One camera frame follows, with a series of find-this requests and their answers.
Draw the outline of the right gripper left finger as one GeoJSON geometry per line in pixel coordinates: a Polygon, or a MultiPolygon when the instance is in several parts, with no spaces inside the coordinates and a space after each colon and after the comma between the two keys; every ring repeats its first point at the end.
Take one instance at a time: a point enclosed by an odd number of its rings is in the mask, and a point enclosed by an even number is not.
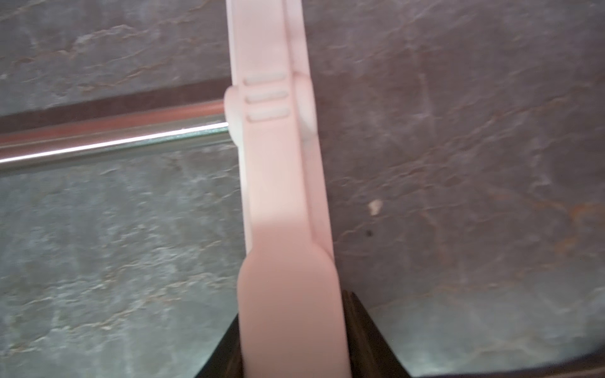
{"type": "Polygon", "coordinates": [[[244,365],[239,339],[239,316],[236,315],[225,335],[196,374],[195,378],[243,378],[244,365]]]}

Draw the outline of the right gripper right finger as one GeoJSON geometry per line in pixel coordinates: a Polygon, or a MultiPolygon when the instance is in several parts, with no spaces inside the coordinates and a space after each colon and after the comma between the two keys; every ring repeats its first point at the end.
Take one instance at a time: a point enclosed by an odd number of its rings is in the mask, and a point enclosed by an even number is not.
{"type": "Polygon", "coordinates": [[[343,291],[343,311],[352,377],[411,378],[359,297],[343,291]]]}

